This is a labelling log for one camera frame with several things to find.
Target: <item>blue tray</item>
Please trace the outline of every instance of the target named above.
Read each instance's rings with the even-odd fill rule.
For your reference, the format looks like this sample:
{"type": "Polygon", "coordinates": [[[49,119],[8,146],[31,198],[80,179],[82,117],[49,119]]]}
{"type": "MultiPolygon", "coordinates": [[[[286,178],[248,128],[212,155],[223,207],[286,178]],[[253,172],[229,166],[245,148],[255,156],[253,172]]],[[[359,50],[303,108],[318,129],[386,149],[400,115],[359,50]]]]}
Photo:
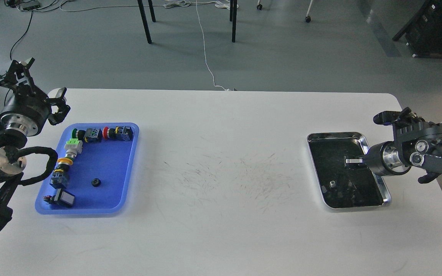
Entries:
{"type": "Polygon", "coordinates": [[[134,131],[132,141],[102,139],[101,143],[83,143],[83,152],[78,154],[74,164],[68,171],[69,185],[67,191],[76,199],[72,208],[51,205],[43,196],[56,194],[50,184],[49,176],[40,187],[35,210],[43,215],[63,214],[111,214],[124,205],[129,186],[130,171],[134,161],[135,147],[139,138],[139,127],[134,123],[81,123],[73,124],[65,129],[59,140],[56,151],[59,157],[66,154],[64,145],[71,138],[73,129],[129,126],[134,131]],[[102,184],[93,187],[91,181],[100,178],[102,184]]]}

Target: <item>metal cylinder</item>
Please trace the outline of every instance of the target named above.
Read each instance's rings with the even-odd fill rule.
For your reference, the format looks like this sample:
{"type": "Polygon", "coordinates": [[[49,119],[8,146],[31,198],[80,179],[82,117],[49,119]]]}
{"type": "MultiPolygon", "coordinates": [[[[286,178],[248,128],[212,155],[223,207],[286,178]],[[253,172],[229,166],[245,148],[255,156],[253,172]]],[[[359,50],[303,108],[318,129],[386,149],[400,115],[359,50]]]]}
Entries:
{"type": "Polygon", "coordinates": [[[372,146],[363,157],[368,168],[379,176],[402,175],[410,170],[398,157],[398,150],[391,141],[372,146]]]}
{"type": "Polygon", "coordinates": [[[5,178],[21,173],[26,166],[25,156],[18,158],[14,163],[10,163],[7,157],[7,147],[0,147],[0,177],[5,178]]]}
{"type": "Polygon", "coordinates": [[[70,151],[70,150],[67,150],[67,151],[66,151],[66,156],[65,156],[65,157],[75,159],[76,156],[77,156],[77,154],[76,154],[75,152],[72,152],[72,151],[70,151]]]}
{"type": "Polygon", "coordinates": [[[26,132],[26,136],[39,134],[51,113],[51,108],[44,103],[48,97],[42,94],[34,97],[13,94],[1,111],[0,124],[4,128],[26,132]]]}

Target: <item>stainless steel tray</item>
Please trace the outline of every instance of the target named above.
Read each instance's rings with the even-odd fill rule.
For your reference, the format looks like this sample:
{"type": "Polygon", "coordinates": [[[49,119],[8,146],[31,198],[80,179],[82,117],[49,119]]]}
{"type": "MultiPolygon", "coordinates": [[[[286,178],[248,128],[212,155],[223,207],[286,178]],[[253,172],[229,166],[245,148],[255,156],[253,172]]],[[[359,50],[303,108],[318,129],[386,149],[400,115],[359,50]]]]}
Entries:
{"type": "Polygon", "coordinates": [[[358,211],[391,203],[381,176],[367,168],[345,168],[344,156],[357,157],[368,152],[368,143],[361,133],[312,133],[307,141],[322,199],[329,208],[358,211]]]}

